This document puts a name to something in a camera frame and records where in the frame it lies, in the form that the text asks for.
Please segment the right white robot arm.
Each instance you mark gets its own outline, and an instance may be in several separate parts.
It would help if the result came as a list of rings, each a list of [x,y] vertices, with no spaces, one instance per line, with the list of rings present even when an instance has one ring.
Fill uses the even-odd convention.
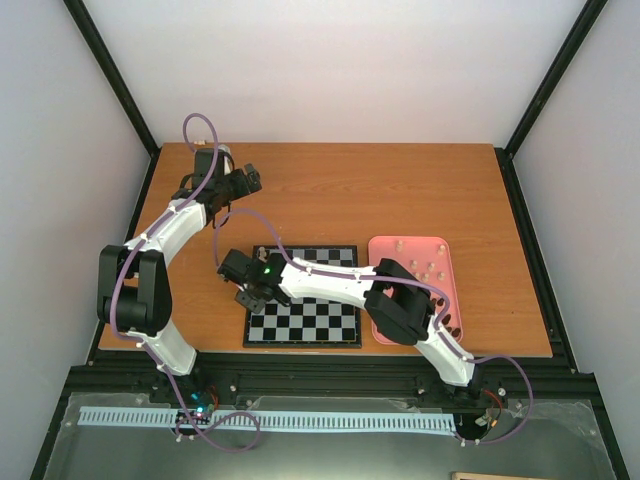
[[[343,267],[292,258],[284,250],[262,260],[232,249],[217,266],[217,273],[239,288],[236,301],[254,313],[269,301],[288,306],[299,298],[361,309],[387,339],[419,351],[445,384],[467,388],[472,383],[474,357],[444,325],[451,307],[449,297],[416,280],[395,260]]]

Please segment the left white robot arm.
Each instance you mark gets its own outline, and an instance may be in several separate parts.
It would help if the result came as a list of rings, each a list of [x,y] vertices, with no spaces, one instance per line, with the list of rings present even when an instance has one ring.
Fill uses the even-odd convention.
[[[114,335],[147,349],[158,369],[175,375],[172,388],[186,402],[201,400],[208,378],[193,368],[197,352],[171,319],[168,266],[186,243],[235,200],[262,188],[251,164],[237,168],[227,147],[199,149],[164,212],[122,246],[99,256],[97,315]]]

